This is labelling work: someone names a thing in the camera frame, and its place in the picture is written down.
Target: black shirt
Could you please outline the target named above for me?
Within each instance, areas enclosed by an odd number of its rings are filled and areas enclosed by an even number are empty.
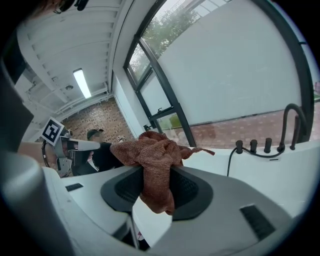
[[[124,166],[110,151],[112,143],[102,142],[100,148],[93,150],[92,161],[99,172]]]

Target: crumpled brown towel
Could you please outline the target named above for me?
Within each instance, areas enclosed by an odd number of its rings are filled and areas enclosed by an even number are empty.
[[[142,133],[138,140],[112,144],[110,151],[125,166],[142,165],[144,188],[141,200],[156,214],[166,212],[172,215],[175,210],[173,195],[169,189],[170,167],[182,166],[182,159],[193,153],[211,150],[179,146],[165,134],[155,131]]]

